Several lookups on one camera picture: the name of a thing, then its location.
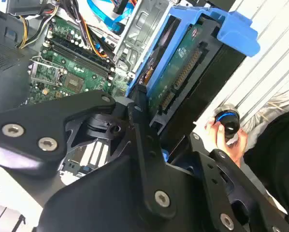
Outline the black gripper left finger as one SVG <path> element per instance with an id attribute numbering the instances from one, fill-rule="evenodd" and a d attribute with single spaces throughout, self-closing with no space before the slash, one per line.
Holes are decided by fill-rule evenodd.
<path id="1" fill-rule="evenodd" d="M 94 138 L 110 140 L 106 168 L 131 159 L 136 199 L 150 218 L 171 219 L 176 203 L 157 134 L 147 120 L 146 88 L 136 85 L 123 105 L 93 90 L 0 113 L 0 167 L 53 176 L 67 153 Z"/>

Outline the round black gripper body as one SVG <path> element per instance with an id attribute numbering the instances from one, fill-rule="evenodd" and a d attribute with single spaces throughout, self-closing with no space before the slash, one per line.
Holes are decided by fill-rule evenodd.
<path id="1" fill-rule="evenodd" d="M 142 209 L 129 158 L 120 158 L 54 194 L 45 205 L 39 232 L 213 232 L 199 180 L 167 165 L 175 216 L 161 219 Z"/>

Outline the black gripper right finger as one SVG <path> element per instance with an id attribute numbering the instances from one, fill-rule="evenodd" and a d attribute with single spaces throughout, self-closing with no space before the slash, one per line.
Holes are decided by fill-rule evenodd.
<path id="1" fill-rule="evenodd" d="M 222 150 L 208 153 L 201 138 L 191 133 L 203 176 L 209 180 L 211 207 L 218 221 L 230 232 L 289 232 L 289 224 L 242 170 Z"/>

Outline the person's hand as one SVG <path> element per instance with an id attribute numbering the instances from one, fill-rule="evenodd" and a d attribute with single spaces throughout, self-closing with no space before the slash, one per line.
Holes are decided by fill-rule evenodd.
<path id="1" fill-rule="evenodd" d="M 241 158 L 245 153 L 248 138 L 245 131 L 240 128 L 237 132 L 237 141 L 231 145 L 227 145 L 224 126 L 220 122 L 215 122 L 215 118 L 212 117 L 209 118 L 205 126 L 205 135 L 211 150 L 222 150 L 238 167 L 241 166 Z"/>

